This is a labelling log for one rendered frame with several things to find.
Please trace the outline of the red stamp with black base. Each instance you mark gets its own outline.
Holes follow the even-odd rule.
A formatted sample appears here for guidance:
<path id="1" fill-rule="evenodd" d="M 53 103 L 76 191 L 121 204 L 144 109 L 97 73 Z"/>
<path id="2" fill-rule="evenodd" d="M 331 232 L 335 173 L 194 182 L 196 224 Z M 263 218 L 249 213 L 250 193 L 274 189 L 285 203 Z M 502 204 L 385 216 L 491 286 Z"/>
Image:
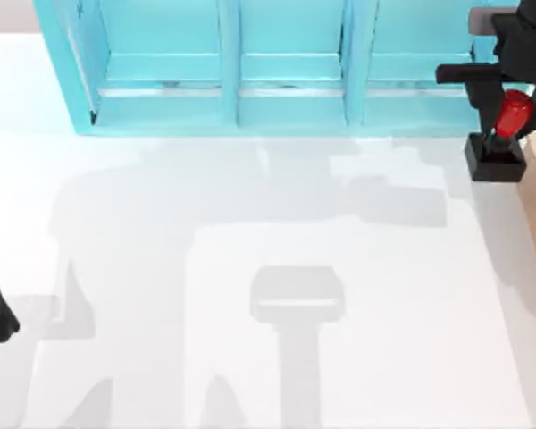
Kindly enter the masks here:
<path id="1" fill-rule="evenodd" d="M 516 134 L 532 115 L 530 96 L 509 89 L 502 97 L 497 119 L 488 131 L 472 132 L 465 143 L 465 159 L 473 181 L 517 183 L 527 163 Z"/>

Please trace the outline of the pale grey rounded box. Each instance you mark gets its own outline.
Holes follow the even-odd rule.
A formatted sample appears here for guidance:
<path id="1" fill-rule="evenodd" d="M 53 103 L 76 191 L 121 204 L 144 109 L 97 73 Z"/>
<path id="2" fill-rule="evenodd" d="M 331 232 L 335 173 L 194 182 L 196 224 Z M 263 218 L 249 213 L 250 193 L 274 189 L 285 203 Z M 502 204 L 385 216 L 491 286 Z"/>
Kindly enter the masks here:
<path id="1" fill-rule="evenodd" d="M 474 7 L 468 13 L 468 32 L 473 36 L 492 36 L 496 33 L 491 17 L 496 10 L 492 7 Z"/>

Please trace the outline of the light blue rack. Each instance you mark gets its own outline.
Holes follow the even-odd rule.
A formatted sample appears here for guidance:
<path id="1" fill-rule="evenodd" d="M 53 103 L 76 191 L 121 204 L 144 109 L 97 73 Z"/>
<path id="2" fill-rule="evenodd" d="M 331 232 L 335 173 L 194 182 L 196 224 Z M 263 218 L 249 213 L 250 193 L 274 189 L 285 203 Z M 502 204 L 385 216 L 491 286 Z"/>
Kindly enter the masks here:
<path id="1" fill-rule="evenodd" d="M 461 135 L 443 63 L 489 61 L 500 0 L 32 0 L 72 125 L 97 136 Z"/>

